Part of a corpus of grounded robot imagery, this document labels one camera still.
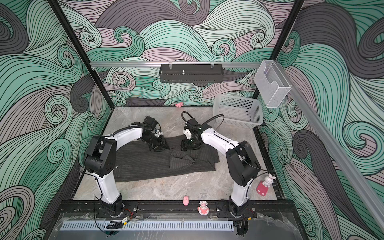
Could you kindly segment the dark grey striped shirt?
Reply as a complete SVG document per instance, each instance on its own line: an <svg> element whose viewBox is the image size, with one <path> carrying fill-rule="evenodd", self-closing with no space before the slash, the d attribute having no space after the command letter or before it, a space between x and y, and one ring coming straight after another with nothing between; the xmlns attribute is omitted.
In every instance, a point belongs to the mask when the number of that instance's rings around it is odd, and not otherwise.
<svg viewBox="0 0 384 240"><path fill-rule="evenodd" d="M202 145L198 150L181 151L185 137L167 138L168 150L154 152L143 141L130 142L117 150L114 169L115 181L132 182L186 175L194 172L211 172L220 162L218 151Z"/></svg>

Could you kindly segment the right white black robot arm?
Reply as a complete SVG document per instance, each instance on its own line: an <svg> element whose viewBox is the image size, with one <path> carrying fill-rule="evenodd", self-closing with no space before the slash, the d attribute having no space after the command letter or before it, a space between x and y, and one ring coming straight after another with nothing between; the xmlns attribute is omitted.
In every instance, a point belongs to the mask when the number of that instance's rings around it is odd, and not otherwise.
<svg viewBox="0 0 384 240"><path fill-rule="evenodd" d="M183 133L186 136L182 140L183 151L208 145L226 157L229 174L234 181L229 198L229 211L234 216L240 216L249 200L249 188L261 170L252 146L246 141L233 141L217 133L207 123L200 125L194 118L186 121Z"/></svg>

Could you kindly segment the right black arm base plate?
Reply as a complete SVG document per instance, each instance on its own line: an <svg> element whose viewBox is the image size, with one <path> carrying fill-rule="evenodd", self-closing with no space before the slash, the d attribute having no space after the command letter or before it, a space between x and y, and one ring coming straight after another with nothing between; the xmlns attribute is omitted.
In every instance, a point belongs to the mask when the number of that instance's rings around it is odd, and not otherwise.
<svg viewBox="0 0 384 240"><path fill-rule="evenodd" d="M218 218L228 219L248 219L257 216L256 209L253 206L254 201L247 201L244 205L238 207L229 200L220 200L216 202L216 212Z"/></svg>

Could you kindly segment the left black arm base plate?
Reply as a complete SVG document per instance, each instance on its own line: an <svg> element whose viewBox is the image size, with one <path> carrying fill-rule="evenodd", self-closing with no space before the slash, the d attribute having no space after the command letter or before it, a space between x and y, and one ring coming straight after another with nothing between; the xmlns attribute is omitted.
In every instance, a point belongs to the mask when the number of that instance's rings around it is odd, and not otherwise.
<svg viewBox="0 0 384 240"><path fill-rule="evenodd" d="M96 208L96 217L105 219L123 219L135 217L138 202L122 201L117 204L107 204L101 201L101 206Z"/></svg>

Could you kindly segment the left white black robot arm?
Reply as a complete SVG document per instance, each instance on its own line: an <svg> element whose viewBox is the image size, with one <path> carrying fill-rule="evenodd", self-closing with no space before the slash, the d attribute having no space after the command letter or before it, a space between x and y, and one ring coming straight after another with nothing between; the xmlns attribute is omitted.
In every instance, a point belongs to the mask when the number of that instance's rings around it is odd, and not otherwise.
<svg viewBox="0 0 384 240"><path fill-rule="evenodd" d="M155 152L169 148L159 122L146 116L143 122L134 122L110 135L92 136L86 150L84 164L99 187L100 197L97 199L101 201L103 210L113 218L121 216L125 208L114 177L117 151L135 140L147 143L149 149Z"/></svg>

